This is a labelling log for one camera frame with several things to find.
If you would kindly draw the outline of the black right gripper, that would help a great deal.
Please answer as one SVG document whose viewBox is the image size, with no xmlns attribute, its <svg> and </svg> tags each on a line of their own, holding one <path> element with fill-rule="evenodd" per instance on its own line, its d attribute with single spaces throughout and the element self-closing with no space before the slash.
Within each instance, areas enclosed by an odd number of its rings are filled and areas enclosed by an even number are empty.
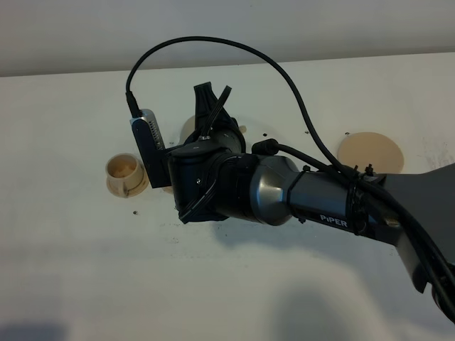
<svg viewBox="0 0 455 341">
<path fill-rule="evenodd" d="M 216 97 L 210 82 L 194 87 L 199 136 L 170 153 L 168 168 L 182 223 L 219 222 L 229 217 L 255 222 L 250 185 L 259 158 L 246 152 L 237 121 L 224 109 L 231 87 Z"/>
</svg>

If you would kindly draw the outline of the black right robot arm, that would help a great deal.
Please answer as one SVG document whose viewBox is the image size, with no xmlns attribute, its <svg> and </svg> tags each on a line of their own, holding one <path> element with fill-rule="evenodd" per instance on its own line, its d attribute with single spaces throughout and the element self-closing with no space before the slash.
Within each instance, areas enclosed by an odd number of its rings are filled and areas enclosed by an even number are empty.
<svg viewBox="0 0 455 341">
<path fill-rule="evenodd" d="M 421 174 L 326 165 L 274 139 L 237 146 L 235 121 L 217 119 L 230 94 L 209 103 L 204 125 L 168 156 L 183 223 L 229 217 L 277 226 L 312 221 L 394 246 L 413 286 L 427 286 L 454 318 L 454 166 Z"/>
</svg>

